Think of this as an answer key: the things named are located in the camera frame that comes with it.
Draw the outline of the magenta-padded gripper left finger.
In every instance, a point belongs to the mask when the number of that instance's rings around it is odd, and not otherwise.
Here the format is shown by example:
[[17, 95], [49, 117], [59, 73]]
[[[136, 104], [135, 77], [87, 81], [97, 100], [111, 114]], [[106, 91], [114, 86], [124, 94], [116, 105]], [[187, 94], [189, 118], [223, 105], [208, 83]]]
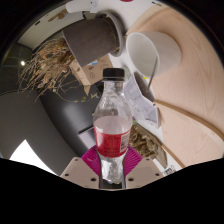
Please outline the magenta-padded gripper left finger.
[[61, 178], [90, 189], [100, 187], [100, 176], [101, 162], [95, 146], [81, 158], [74, 157], [61, 174]]

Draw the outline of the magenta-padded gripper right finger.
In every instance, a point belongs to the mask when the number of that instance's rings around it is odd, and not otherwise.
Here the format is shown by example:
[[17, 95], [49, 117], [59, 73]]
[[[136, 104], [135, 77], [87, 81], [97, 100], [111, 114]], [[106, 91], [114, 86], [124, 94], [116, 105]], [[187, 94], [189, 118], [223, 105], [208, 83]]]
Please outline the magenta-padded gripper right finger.
[[163, 177], [150, 157], [142, 157], [132, 147], [125, 155], [123, 173], [126, 189], [140, 188]]

